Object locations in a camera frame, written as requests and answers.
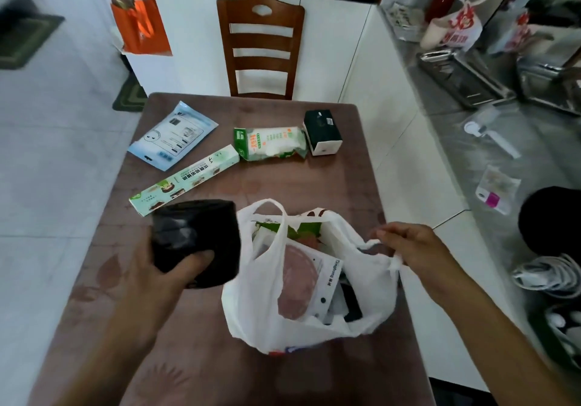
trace chair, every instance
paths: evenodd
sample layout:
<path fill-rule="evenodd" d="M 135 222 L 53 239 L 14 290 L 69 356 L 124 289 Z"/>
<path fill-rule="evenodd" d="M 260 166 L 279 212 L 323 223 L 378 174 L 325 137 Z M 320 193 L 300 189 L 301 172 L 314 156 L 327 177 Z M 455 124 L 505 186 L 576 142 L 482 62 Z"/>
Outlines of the chair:
<path fill-rule="evenodd" d="M 230 85 L 230 95 L 233 97 L 273 98 L 277 100 L 292 100 L 294 76 L 299 58 L 300 38 L 303 32 L 304 8 L 289 5 L 278 0 L 217 0 L 218 18 L 224 46 L 226 71 Z M 260 6 L 268 6 L 271 13 L 258 14 Z M 246 23 L 253 25 L 272 25 L 293 28 L 292 37 L 261 33 L 231 33 L 231 23 Z M 278 57 L 234 57 L 235 48 L 262 48 L 290 52 L 290 58 Z M 270 93 L 238 93 L 236 71 L 245 69 L 266 69 L 287 73 L 285 95 Z"/>

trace person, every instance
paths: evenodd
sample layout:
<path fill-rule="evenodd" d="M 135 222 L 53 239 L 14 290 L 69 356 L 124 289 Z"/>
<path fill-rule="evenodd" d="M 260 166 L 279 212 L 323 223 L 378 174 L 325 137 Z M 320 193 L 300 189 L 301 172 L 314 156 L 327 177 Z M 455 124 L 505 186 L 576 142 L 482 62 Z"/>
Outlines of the person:
<path fill-rule="evenodd" d="M 449 315 L 499 406 L 575 404 L 524 335 L 430 227 L 392 222 L 375 229 L 373 238 L 402 257 Z M 125 296 L 105 334 L 56 405 L 119 404 L 185 285 L 212 259 L 211 251 L 191 255 L 164 275 L 153 265 L 150 234 L 146 236 L 135 250 Z"/>

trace brown table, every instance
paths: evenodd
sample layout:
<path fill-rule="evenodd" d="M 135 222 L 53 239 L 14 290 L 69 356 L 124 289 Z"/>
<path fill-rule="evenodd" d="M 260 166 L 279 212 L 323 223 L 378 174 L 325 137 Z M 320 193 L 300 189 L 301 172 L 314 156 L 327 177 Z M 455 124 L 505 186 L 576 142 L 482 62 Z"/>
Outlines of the brown table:
<path fill-rule="evenodd" d="M 123 292 L 131 252 L 143 226 L 150 223 L 149 217 L 137 214 L 128 198 L 232 143 L 233 127 L 296 126 L 302 123 L 305 111 L 330 109 L 343 146 L 336 155 L 309 155 L 307 160 L 242 160 L 179 199 L 222 198 L 242 208 L 273 198 L 290 215 L 328 208 L 363 236 L 384 222 L 355 106 L 152 94 L 134 140 L 167 116 L 179 100 L 219 126 L 167 172 L 126 155 L 30 405 L 51 404 L 62 392 L 97 342 L 115 299 Z M 403 292 L 393 315 L 370 336 L 270 357 L 230 336 L 221 291 L 216 287 L 183 293 L 129 386 L 123 405 L 433 405 Z"/>

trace tiled floor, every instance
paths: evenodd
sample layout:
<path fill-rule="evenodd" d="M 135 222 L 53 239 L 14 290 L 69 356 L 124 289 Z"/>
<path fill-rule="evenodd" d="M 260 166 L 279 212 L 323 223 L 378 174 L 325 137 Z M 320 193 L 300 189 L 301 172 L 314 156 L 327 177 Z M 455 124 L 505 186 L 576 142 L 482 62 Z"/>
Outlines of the tiled floor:
<path fill-rule="evenodd" d="M 127 70 L 106 29 L 66 21 L 20 71 L 0 71 L 0 394 L 22 406 L 44 359 L 139 114 L 111 105 Z"/>

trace hand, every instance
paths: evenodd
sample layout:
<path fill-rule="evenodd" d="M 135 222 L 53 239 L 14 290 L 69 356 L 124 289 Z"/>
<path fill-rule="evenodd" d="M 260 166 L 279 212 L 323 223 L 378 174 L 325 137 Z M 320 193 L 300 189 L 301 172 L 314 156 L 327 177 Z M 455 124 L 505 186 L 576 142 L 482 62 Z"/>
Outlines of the hand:
<path fill-rule="evenodd" d="M 450 250 L 425 225 L 390 222 L 374 230 L 374 237 L 397 252 L 440 306 L 476 283 L 462 270 Z"/>
<path fill-rule="evenodd" d="M 117 303 L 106 336 L 132 351 L 137 348 L 149 352 L 185 286 L 204 271 L 213 258 L 213 251 L 202 251 L 187 256 L 173 270 L 163 274 L 153 264 L 151 229 L 148 229 L 135 248 L 126 293 Z"/>

